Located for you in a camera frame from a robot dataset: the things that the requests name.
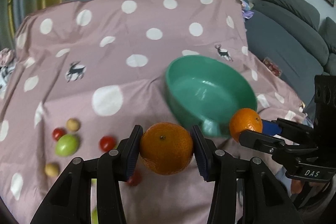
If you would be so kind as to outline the red tomato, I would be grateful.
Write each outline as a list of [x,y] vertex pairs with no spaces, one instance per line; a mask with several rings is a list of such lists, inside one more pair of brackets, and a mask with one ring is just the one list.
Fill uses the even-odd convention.
[[109,152],[116,147],[116,139],[112,136],[104,136],[99,141],[99,146],[103,152]]
[[58,127],[53,130],[52,137],[55,141],[58,141],[65,134],[66,134],[66,130],[64,128]]
[[142,181],[142,174],[138,169],[136,169],[133,175],[130,176],[130,178],[126,183],[130,187],[135,187],[138,186],[141,183],[141,181]]

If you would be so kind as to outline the small orange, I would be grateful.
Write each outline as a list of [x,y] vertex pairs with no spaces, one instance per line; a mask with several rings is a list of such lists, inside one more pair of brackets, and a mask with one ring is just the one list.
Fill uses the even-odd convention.
[[229,123],[229,131],[231,137],[239,142],[240,134],[245,130],[251,130],[258,133],[263,131],[263,122],[256,111],[243,108],[238,110],[231,118]]

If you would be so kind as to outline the large green fruit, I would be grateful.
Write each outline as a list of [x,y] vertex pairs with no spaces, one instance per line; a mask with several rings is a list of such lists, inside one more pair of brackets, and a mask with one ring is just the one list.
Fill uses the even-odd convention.
[[76,135],[63,135],[55,146],[55,154],[61,157],[73,155],[79,147],[79,139]]

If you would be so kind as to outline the large orange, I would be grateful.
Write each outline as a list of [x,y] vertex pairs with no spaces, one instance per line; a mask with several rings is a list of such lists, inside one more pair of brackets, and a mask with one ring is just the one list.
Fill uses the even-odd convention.
[[152,172],[164,176],[176,174],[183,171],[193,158],[193,139],[180,125],[156,123],[141,137],[140,155]]

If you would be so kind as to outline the tan fruit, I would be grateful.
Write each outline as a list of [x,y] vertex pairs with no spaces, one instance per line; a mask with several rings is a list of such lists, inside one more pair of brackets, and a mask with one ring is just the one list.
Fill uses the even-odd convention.
[[66,122],[66,128],[70,132],[77,132],[77,131],[79,131],[80,127],[81,127],[80,122],[75,118],[70,118]]
[[60,173],[60,169],[58,164],[54,163],[54,162],[49,162],[45,165],[45,174],[48,177],[57,177],[59,176]]

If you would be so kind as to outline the green plastic bowl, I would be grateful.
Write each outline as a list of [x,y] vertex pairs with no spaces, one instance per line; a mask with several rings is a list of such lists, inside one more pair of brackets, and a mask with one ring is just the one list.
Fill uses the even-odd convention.
[[166,101],[187,130],[198,125],[208,137],[230,137],[229,122],[240,109],[257,109],[248,81],[232,67],[201,55],[183,56],[165,72]]

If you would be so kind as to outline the red snack packet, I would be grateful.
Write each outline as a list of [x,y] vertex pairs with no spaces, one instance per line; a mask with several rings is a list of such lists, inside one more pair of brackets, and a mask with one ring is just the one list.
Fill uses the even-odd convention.
[[270,72],[276,77],[280,77],[282,74],[281,69],[268,57],[265,57],[262,63],[268,68]]

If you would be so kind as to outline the grey sofa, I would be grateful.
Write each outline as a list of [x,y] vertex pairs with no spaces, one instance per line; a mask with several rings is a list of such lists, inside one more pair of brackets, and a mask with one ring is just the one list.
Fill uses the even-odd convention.
[[255,0],[252,10],[245,22],[249,50],[277,67],[313,119],[314,78],[335,75],[335,21],[320,21],[318,10],[305,0]]

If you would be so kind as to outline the pile of clothes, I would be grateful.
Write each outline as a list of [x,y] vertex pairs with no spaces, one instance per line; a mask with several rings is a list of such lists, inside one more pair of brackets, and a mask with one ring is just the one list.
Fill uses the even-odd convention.
[[6,89],[6,86],[9,82],[9,78],[11,74],[13,73],[16,61],[15,61],[15,52],[13,50],[10,50],[9,48],[4,48],[0,52],[1,54],[1,92]]

